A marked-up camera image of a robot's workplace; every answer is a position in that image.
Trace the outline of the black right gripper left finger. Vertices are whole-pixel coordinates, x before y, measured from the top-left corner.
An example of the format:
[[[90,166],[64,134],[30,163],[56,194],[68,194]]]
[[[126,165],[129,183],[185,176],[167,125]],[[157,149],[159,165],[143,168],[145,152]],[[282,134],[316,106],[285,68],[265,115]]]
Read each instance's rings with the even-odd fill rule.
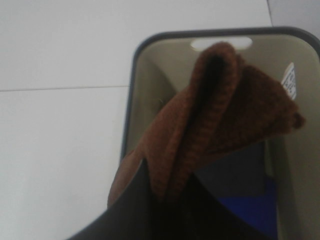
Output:
[[[132,180],[96,220],[71,240],[151,240],[153,198],[147,160],[141,160]]]

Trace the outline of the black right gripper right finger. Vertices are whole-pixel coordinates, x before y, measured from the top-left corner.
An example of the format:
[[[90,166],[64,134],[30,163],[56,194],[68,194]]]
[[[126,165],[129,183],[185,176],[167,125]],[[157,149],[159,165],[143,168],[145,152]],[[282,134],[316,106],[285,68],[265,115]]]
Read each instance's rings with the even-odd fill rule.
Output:
[[[192,175],[175,204],[159,215],[161,240],[264,240],[265,235],[222,205]]]

